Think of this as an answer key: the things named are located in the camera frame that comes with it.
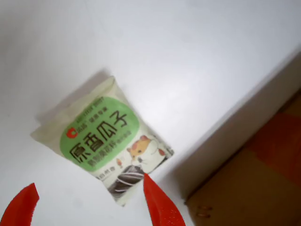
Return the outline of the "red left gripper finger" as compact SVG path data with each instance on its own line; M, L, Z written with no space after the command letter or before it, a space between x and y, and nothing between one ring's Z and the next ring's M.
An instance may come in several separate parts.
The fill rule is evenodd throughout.
M7 206L1 226L30 226L39 195L34 183L23 188Z

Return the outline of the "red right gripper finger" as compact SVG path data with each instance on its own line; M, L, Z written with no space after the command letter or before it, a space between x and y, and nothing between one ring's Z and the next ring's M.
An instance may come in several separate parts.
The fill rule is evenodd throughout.
M146 173L144 174L143 191L154 226L185 226L176 205Z

